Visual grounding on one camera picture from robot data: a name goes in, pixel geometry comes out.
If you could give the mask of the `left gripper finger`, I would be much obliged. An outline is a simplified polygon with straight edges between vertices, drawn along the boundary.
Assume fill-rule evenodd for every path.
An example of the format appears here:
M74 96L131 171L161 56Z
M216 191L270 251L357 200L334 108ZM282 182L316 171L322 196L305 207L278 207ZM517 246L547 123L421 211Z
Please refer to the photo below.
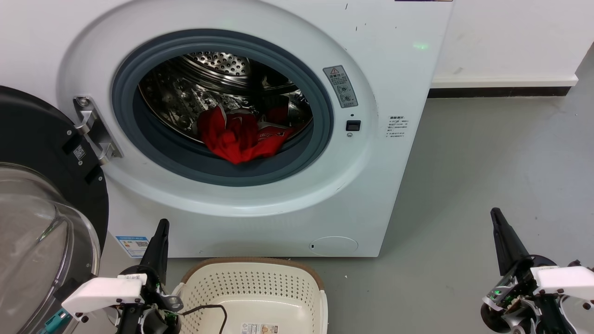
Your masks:
M165 284L169 254L169 227L169 220L166 218L159 220L155 234L140 261L139 271L147 275L147 283Z

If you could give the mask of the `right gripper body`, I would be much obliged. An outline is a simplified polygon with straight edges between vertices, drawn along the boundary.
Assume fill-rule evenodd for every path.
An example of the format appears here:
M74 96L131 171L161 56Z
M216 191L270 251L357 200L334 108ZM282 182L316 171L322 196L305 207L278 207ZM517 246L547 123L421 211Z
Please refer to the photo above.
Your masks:
M497 257L501 280L482 300L481 318L499 334L566 334L564 285L545 287L545 275L564 268L536 255Z

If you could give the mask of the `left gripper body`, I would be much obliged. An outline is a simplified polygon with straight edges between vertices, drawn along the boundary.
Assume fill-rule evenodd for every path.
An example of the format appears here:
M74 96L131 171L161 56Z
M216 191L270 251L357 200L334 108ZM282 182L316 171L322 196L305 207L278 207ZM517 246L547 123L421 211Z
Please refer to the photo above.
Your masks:
M184 302L180 294L166 287L166 272L146 265L136 265L121 272L125 278L146 277L140 296L116 305L117 334L178 334L180 311Z

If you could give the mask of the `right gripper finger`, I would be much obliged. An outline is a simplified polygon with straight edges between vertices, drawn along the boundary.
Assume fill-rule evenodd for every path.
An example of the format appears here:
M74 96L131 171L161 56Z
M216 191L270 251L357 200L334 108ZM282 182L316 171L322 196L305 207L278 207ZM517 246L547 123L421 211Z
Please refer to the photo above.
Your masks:
M496 246L499 273L525 277L532 266L532 257L513 227L507 222L498 207L491 209L494 244Z

